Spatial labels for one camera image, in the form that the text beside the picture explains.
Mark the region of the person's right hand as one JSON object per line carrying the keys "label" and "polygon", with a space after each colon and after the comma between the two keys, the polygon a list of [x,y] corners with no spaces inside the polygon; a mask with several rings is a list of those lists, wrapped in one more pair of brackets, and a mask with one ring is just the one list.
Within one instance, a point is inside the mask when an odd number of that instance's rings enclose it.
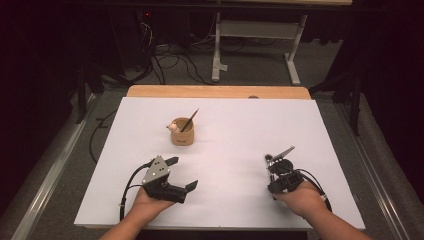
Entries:
{"label": "person's right hand", "polygon": [[321,219],[330,214],[321,195],[309,182],[302,182],[293,192],[274,193],[296,215],[306,219]]}

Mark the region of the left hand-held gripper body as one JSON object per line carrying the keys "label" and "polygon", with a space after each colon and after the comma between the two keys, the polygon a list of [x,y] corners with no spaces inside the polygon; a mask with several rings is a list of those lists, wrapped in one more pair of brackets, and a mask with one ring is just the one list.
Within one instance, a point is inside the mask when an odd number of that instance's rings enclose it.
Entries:
{"label": "left hand-held gripper body", "polygon": [[185,188],[171,185],[168,182],[171,171],[166,160],[162,156],[157,156],[153,160],[142,180],[142,186],[151,198],[184,203],[187,192]]}

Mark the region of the black metal stand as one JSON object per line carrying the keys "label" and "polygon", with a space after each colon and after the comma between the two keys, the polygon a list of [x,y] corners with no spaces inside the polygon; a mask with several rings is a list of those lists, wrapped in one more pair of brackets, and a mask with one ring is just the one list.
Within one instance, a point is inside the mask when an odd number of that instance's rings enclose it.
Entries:
{"label": "black metal stand", "polygon": [[100,70],[93,63],[83,63],[77,71],[77,96],[78,96],[78,117],[77,124],[80,124],[87,113],[86,88],[93,94],[102,94],[104,86],[101,80]]}
{"label": "black metal stand", "polygon": [[310,95],[314,95],[320,91],[333,90],[332,100],[334,103],[349,103],[349,125],[353,133],[358,136],[361,84],[362,81],[358,74],[347,72],[336,77],[331,77],[326,81],[309,88],[308,91]]}

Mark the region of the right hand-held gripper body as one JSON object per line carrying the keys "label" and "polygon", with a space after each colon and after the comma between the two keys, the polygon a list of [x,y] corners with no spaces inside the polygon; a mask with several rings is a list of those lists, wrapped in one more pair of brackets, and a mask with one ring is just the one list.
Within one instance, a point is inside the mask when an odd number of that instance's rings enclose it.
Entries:
{"label": "right hand-held gripper body", "polygon": [[303,178],[294,170],[292,162],[285,159],[294,149],[295,147],[291,146],[272,156],[269,171],[274,175],[274,182],[267,186],[270,193],[292,192],[303,182]]}

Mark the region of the wooden cup with animal figure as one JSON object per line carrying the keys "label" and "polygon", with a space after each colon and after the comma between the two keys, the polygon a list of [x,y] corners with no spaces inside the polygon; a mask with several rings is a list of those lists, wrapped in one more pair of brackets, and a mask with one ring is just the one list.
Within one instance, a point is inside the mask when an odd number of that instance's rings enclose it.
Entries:
{"label": "wooden cup with animal figure", "polygon": [[176,146],[190,146],[194,143],[194,123],[188,118],[176,118],[166,128],[170,131],[172,144]]}

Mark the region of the white board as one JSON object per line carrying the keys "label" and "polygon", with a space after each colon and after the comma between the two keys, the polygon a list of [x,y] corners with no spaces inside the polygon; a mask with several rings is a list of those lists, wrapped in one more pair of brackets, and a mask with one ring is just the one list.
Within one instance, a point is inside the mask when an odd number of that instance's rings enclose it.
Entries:
{"label": "white board", "polygon": [[150,228],[307,230],[267,189],[264,157],[281,152],[318,179],[336,215],[363,228],[316,102],[289,99],[123,98],[74,223],[117,224],[120,202],[136,194],[127,182],[140,183],[154,157],[176,156],[170,183],[197,187]]}

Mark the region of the thin brown pencil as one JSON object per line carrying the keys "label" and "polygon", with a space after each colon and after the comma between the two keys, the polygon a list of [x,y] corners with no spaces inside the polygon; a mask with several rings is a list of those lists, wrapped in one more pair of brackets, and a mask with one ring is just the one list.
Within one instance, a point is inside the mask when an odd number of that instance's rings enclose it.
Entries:
{"label": "thin brown pencil", "polygon": [[198,111],[199,111],[199,108],[194,111],[194,113],[191,115],[189,120],[185,123],[185,125],[181,129],[181,132],[184,132],[187,129],[187,127],[192,123],[192,121],[193,121],[194,117],[197,115]]}

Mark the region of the person's left hand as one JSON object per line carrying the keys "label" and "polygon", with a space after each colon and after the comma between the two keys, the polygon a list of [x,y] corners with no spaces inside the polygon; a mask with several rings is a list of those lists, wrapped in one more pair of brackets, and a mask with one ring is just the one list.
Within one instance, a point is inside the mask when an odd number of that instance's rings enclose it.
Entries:
{"label": "person's left hand", "polygon": [[150,198],[145,190],[140,188],[127,217],[133,223],[144,226],[173,205],[174,202],[171,201]]}

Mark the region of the white metal desk frame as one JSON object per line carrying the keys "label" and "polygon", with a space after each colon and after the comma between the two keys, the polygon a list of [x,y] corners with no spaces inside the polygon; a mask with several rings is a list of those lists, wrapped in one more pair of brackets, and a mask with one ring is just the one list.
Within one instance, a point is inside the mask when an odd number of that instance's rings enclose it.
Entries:
{"label": "white metal desk frame", "polygon": [[307,19],[307,15],[302,15],[300,20],[296,23],[222,20],[221,14],[217,13],[215,21],[214,55],[212,61],[212,81],[218,82],[220,80],[220,73],[222,71],[226,71],[228,68],[227,65],[221,62],[221,38],[239,37],[290,40],[292,42],[291,50],[284,53],[284,59],[291,83],[293,85],[300,85],[301,82],[294,63],[294,58],[297,53]]}

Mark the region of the wooden table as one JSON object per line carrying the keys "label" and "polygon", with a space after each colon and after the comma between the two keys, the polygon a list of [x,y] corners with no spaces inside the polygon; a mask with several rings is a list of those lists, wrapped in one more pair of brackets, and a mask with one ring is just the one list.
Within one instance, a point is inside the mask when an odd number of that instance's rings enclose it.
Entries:
{"label": "wooden table", "polygon": [[[194,143],[176,146],[166,128],[196,109]],[[307,147],[320,115],[303,87],[165,86],[130,88],[121,101],[75,219],[111,227],[128,212],[157,156],[177,156],[168,182],[198,181],[185,202],[151,223],[159,229],[272,229],[279,209],[268,189],[265,155]]]}

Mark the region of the black fluffy makeup brush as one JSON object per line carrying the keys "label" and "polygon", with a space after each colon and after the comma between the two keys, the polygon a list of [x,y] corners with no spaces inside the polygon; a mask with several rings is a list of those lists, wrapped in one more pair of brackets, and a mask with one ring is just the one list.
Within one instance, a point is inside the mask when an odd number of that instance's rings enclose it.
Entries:
{"label": "black fluffy makeup brush", "polygon": [[265,155],[265,162],[266,162],[266,169],[268,171],[268,175],[269,175],[269,179],[270,179],[270,183],[268,185],[270,185],[271,183],[274,182],[274,175],[269,171],[269,166],[271,164],[271,160],[272,160],[272,155],[270,154],[266,154]]}

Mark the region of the dark computer case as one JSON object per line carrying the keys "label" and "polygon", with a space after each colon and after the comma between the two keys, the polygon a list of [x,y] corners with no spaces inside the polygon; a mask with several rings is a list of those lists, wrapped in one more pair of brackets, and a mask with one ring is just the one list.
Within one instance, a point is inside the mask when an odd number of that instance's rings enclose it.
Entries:
{"label": "dark computer case", "polygon": [[142,28],[134,9],[112,9],[109,19],[123,70],[139,72],[145,69],[153,52],[151,31]]}

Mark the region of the aluminium floor rail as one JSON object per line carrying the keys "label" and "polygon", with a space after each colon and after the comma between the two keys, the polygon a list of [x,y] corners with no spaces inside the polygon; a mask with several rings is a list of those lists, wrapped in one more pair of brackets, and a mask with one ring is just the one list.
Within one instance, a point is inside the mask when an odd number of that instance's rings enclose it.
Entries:
{"label": "aluminium floor rail", "polygon": [[360,139],[350,126],[350,118],[348,111],[343,105],[336,104],[335,109],[340,117],[343,119],[344,125],[347,128],[350,138],[353,140],[355,148],[359,153],[360,162],[362,168],[365,171],[365,175],[379,205],[379,208],[388,224],[392,235],[395,240],[411,240],[405,225],[401,221],[398,212],[395,208],[395,204],[385,189],[381,178],[379,177],[375,167],[373,166],[371,159],[366,152],[366,149]]}
{"label": "aluminium floor rail", "polygon": [[91,93],[81,122],[74,110],[71,118],[58,132],[41,159],[35,165],[13,201],[19,223],[12,228],[7,240],[28,240],[47,206],[68,164],[70,155],[86,125],[86,115],[96,106],[99,94]]}

